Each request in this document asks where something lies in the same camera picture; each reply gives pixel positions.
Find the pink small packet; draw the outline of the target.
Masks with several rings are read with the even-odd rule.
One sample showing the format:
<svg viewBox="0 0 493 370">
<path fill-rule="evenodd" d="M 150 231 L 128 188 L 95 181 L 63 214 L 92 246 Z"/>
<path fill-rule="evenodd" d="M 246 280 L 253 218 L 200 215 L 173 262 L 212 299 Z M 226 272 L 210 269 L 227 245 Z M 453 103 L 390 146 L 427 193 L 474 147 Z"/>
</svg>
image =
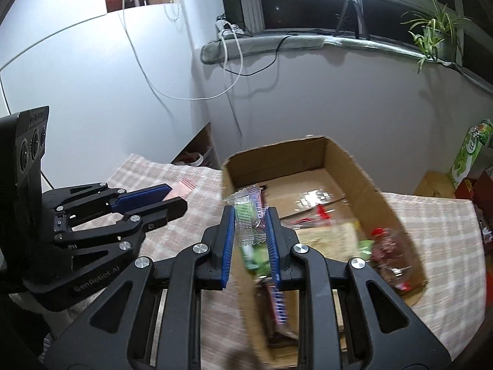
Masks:
<svg viewBox="0 0 493 370">
<path fill-rule="evenodd" d="M 189 178 L 181 178 L 164 197 L 163 200 L 180 197 L 186 199 L 187 196 L 196 188 L 196 184 Z"/>
</svg>

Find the potted spider plant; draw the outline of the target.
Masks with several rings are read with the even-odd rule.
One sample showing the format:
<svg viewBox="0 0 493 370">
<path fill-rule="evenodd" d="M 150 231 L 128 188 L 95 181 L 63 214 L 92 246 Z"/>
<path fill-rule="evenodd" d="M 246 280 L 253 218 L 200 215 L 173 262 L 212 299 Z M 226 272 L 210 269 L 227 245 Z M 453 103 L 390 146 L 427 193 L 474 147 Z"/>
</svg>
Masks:
<svg viewBox="0 0 493 370">
<path fill-rule="evenodd" d="M 402 15 L 411 15 L 412 19 L 402 22 L 408 25 L 414 46 L 422 57 L 417 62 L 417 74 L 420 74 L 425 63 L 450 63 L 457 65 L 457 58 L 462 57 L 464 48 L 460 45 L 459 31 L 466 24 L 476 21 L 464 15 L 451 15 L 448 5 L 438 0 L 424 0 L 428 11 L 407 11 Z"/>
</svg>

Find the cardboard box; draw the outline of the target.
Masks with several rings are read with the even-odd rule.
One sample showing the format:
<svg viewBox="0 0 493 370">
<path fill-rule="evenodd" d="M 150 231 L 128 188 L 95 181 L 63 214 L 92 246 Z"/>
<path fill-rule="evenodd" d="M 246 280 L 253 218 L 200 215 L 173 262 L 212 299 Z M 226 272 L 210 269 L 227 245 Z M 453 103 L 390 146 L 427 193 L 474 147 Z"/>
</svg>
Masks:
<svg viewBox="0 0 493 370">
<path fill-rule="evenodd" d="M 231 271 L 246 332 L 275 368 L 433 369 L 450 358 L 411 310 L 425 283 L 412 240 L 332 139 L 265 145 L 223 165 L 236 207 Z"/>
</svg>

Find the black tripod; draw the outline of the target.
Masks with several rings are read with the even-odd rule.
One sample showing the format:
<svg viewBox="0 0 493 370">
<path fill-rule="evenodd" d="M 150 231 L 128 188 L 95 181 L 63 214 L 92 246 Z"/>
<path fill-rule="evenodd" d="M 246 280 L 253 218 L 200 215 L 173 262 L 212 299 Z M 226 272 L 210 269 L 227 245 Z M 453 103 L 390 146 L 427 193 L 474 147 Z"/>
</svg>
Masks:
<svg viewBox="0 0 493 370">
<path fill-rule="evenodd" d="M 334 36 L 342 36 L 351 30 L 356 39 L 370 40 L 369 31 L 364 19 L 362 0 L 345 0 L 338 18 Z"/>
</svg>

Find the red dates clear bag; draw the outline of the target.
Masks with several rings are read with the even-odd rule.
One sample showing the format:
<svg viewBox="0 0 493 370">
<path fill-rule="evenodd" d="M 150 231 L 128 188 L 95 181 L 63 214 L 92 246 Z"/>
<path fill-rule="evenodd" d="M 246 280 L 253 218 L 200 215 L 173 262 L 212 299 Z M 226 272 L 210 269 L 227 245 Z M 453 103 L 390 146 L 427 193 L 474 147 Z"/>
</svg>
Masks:
<svg viewBox="0 0 493 370">
<path fill-rule="evenodd" d="M 370 263 L 375 271 L 400 295 L 414 289 L 414 266 L 403 231 L 375 228 L 370 234 L 373 242 Z"/>
</svg>

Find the white power strip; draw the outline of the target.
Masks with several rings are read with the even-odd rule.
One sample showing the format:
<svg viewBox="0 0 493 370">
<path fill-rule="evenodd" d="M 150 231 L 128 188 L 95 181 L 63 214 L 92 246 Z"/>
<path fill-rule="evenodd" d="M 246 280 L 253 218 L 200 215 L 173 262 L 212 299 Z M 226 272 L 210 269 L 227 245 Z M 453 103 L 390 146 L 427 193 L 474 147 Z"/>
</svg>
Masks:
<svg viewBox="0 0 493 370">
<path fill-rule="evenodd" d="M 229 23 L 225 19 L 216 20 L 217 37 L 219 39 L 233 39 L 245 37 L 245 32 L 236 24 Z"/>
</svg>

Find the green snack packet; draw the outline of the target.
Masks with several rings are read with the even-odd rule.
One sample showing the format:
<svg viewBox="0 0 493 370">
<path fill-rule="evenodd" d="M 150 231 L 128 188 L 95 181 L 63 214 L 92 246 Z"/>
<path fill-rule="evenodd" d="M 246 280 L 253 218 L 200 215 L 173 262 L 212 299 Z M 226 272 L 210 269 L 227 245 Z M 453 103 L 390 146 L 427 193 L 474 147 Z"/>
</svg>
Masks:
<svg viewBox="0 0 493 370">
<path fill-rule="evenodd" d="M 359 240 L 358 257 L 361 257 L 365 261 L 371 261 L 373 244 L 374 241 L 372 240 Z"/>
</svg>

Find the green snack carton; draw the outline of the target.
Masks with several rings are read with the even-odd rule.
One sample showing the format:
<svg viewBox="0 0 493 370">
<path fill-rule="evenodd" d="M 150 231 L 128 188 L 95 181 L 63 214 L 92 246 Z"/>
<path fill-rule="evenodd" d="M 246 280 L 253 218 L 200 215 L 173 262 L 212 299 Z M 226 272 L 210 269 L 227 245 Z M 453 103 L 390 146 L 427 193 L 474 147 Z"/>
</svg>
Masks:
<svg viewBox="0 0 493 370">
<path fill-rule="evenodd" d="M 491 141 L 492 121 L 490 119 L 482 119 L 478 125 L 473 125 L 468 129 L 460 150 L 448 172 L 455 190 L 462 180 L 470 174 L 480 154 L 489 155 L 487 151 L 492 150 Z"/>
</svg>

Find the packaged sliced bread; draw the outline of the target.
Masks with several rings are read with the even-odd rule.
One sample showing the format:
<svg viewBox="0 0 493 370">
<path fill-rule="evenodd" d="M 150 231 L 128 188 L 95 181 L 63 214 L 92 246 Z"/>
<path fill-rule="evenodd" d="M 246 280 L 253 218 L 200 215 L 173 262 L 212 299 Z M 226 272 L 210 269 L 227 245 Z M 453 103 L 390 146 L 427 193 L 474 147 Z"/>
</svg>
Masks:
<svg viewBox="0 0 493 370">
<path fill-rule="evenodd" d="M 329 259 L 342 262 L 358 256 L 358 241 L 362 232 L 358 220 L 296 230 L 301 243 Z"/>
</svg>

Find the clear green candy packet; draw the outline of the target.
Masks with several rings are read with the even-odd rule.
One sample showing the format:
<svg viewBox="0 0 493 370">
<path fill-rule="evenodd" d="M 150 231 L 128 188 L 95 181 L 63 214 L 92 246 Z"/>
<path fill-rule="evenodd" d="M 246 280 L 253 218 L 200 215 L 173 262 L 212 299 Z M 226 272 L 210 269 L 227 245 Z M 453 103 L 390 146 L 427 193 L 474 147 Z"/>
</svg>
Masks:
<svg viewBox="0 0 493 370">
<path fill-rule="evenodd" d="M 260 186 L 250 185 L 224 199 L 235 209 L 235 234 L 243 265 L 257 279 L 271 276 L 262 192 Z"/>
</svg>

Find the red box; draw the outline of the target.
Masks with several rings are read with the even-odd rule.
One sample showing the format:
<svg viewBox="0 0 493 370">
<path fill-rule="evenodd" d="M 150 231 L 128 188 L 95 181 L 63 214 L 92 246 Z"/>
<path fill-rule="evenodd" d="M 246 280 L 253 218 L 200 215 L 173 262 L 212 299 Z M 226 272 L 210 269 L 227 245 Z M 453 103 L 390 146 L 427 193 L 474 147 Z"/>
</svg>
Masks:
<svg viewBox="0 0 493 370">
<path fill-rule="evenodd" d="M 493 180 L 490 174 L 483 171 L 477 179 L 463 179 L 454 192 L 458 199 L 469 199 L 483 214 L 492 218 L 493 212 Z"/>
</svg>

